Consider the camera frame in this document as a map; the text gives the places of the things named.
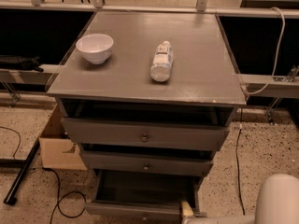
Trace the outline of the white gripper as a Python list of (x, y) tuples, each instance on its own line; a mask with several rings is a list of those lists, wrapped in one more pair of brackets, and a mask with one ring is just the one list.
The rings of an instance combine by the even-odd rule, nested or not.
[(204, 224), (206, 221), (205, 217), (193, 217), (193, 210), (187, 201), (181, 202), (181, 215), (183, 219), (181, 224)]

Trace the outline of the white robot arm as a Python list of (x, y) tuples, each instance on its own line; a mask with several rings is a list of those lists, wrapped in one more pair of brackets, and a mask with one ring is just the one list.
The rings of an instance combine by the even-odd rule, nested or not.
[(182, 205), (181, 224), (299, 224), (299, 179), (274, 174), (263, 182), (254, 216), (195, 217), (187, 203)]

